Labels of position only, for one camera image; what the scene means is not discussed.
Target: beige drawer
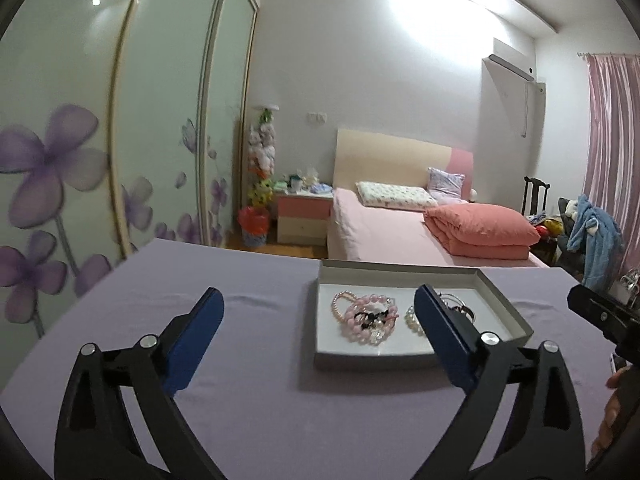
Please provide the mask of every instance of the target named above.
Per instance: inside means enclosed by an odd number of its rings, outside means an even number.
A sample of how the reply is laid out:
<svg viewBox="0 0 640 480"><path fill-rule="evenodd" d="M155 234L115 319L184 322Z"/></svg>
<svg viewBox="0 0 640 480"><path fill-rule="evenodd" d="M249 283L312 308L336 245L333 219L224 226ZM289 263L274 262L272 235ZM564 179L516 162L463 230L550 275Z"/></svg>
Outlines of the beige drawer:
<svg viewBox="0 0 640 480"><path fill-rule="evenodd" d="M327 220L278 217L279 244L324 245Z"/></svg>

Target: pink drawer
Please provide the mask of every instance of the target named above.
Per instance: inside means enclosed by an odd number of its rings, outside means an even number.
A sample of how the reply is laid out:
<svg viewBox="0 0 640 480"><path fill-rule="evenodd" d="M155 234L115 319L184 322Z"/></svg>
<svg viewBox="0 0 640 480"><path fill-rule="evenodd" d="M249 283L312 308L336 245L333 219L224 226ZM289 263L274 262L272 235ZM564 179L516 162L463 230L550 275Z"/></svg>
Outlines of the pink drawer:
<svg viewBox="0 0 640 480"><path fill-rule="evenodd" d="M278 216L324 220L331 216L332 206L331 200L283 196L278 200Z"/></svg>

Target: black handle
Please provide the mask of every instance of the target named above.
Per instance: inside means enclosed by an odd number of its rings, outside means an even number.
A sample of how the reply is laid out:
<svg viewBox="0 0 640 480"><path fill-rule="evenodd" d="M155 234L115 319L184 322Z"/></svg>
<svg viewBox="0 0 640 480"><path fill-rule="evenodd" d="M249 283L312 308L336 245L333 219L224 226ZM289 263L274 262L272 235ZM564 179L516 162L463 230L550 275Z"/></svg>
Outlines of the black handle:
<svg viewBox="0 0 640 480"><path fill-rule="evenodd" d="M636 480L640 478L640 369L630 368L616 390L620 412L611 430L613 442L591 460L588 480Z"/></svg>

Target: purple tablecloth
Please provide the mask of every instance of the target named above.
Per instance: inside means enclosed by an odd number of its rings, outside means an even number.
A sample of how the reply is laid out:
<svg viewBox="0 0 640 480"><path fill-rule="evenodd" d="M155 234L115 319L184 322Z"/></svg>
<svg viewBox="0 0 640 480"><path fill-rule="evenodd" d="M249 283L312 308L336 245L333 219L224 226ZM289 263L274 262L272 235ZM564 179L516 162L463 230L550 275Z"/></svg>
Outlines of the purple tablecloth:
<svg viewBox="0 0 640 480"><path fill-rule="evenodd" d="M228 478L411 478L451 422L462 391L437 368L314 370L318 266L317 260L155 240L60 319L16 370L0 404L52 474L58 410L82 344L131 346L144 334L160 333L215 286L225 298L225 317L190 387L175 400ZM609 397L604 381L612 345L567 308L575 281L560 269L486 273L534 328L530 346L545 339L561 346L590 442ZM510 386L505 400L513 394ZM162 465L140 412L131 409L146 457ZM498 413L478 463L491 459L507 413Z"/></svg>

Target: bracelet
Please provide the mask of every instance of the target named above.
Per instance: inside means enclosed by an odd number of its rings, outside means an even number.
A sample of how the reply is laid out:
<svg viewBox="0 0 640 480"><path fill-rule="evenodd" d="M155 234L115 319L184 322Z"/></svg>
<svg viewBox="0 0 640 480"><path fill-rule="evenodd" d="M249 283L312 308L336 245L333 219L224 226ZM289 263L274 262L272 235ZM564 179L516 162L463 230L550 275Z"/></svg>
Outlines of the bracelet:
<svg viewBox="0 0 640 480"><path fill-rule="evenodd" d="M459 297L454 296L453 294L449 294L448 292L441 292L438 294L438 296L440 296L440 299L449 310L464 314L471 323L476 322L476 314L474 314L474 311L466 306L465 302L460 300ZM455 301L457 304L454 306L450 306L450 304L446 300ZM425 335L422 325L418 321L418 318L415 316L415 307L413 305L410 306L407 309L406 314L404 314L404 321L409 329L411 329L413 332L417 333L418 335Z"/></svg>
<svg viewBox="0 0 640 480"><path fill-rule="evenodd" d="M344 315L338 309L340 298L351 301ZM348 290L334 296L331 311L335 319L347 328L349 338L375 346L391 335L399 317L394 298L376 294L358 298Z"/></svg>

